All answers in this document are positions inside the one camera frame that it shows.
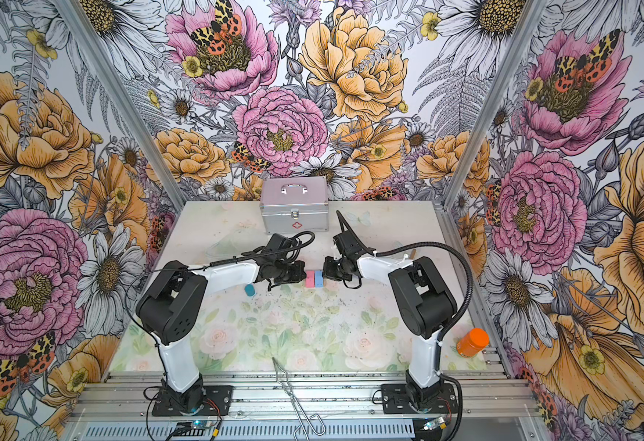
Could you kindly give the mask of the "blue rectangular block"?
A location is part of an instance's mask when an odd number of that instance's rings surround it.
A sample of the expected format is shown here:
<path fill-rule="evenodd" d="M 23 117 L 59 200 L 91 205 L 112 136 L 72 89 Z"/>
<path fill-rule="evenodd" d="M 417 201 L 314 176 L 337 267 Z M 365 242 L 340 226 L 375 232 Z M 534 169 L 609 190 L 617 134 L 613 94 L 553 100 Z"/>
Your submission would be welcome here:
<path fill-rule="evenodd" d="M 323 288 L 325 286 L 325 278 L 322 270 L 316 270 L 314 272 L 314 286 L 316 288 Z"/>

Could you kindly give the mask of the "pink rectangular block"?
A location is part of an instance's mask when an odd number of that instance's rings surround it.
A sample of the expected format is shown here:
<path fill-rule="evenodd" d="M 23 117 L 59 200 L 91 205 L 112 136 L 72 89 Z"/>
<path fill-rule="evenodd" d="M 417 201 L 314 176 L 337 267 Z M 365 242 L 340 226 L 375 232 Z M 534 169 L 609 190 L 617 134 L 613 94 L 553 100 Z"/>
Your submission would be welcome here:
<path fill-rule="evenodd" d="M 316 277 L 314 276 L 313 270 L 307 270 L 305 272 L 305 286 L 307 288 L 314 288 L 316 286 Z"/>

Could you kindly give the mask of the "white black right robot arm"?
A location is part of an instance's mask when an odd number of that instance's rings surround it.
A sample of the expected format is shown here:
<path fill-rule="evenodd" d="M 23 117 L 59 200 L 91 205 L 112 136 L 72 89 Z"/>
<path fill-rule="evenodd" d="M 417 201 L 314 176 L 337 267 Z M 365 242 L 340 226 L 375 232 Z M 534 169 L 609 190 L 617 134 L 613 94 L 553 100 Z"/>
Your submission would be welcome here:
<path fill-rule="evenodd" d="M 379 252 L 362 242 L 340 211 L 337 216 L 340 233 L 333 237 L 333 242 L 338 256 L 325 258 L 323 277 L 345 286 L 355 281 L 356 290 L 366 280 L 391 289 L 400 317 L 414 336 L 406 387 L 401 395 L 419 413 L 436 410 L 443 404 L 448 413 L 460 415 L 461 384 L 444 374 L 440 364 L 443 340 L 463 318 L 474 294 L 468 260 L 457 249 L 439 242 L 419 242 Z M 409 252 L 417 248 L 438 248 L 458 260 L 467 279 L 462 302 L 457 302 L 431 258 L 409 257 Z"/>

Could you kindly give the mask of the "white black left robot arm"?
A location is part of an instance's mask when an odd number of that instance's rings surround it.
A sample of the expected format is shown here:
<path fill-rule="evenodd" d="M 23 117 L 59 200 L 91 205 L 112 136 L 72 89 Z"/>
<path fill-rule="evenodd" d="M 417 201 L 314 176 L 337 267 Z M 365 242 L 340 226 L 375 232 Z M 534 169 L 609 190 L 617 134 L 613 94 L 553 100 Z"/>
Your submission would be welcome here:
<path fill-rule="evenodd" d="M 316 235 L 304 231 L 292 237 L 274 233 L 268 242 L 238 257 L 207 266 L 167 262 L 136 304 L 139 326 L 154 338 L 163 366 L 154 415 L 215 415 L 228 413 L 222 393 L 207 391 L 191 348 L 191 332 L 204 298 L 237 286 L 268 283 L 272 290 L 296 284 L 306 277 L 303 248 Z"/>

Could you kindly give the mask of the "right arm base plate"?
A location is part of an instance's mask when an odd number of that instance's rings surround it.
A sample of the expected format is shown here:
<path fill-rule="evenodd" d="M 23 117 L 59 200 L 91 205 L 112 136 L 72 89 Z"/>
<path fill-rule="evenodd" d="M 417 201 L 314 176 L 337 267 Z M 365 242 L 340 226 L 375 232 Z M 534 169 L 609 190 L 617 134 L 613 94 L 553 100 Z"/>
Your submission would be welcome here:
<path fill-rule="evenodd" d="M 459 394 L 455 387 L 440 381 L 428 388 L 412 384 L 382 384 L 382 409 L 386 415 L 455 415 Z"/>

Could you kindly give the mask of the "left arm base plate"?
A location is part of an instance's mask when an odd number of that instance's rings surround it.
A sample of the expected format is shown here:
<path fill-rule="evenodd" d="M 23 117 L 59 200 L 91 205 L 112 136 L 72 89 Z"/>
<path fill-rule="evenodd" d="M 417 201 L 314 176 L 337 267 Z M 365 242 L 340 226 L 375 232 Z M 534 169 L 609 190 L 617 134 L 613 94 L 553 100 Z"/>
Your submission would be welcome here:
<path fill-rule="evenodd" d="M 202 386 L 194 384 L 185 392 L 169 386 L 160 388 L 152 408 L 157 417 L 226 416 L 232 402 L 231 386 Z"/>

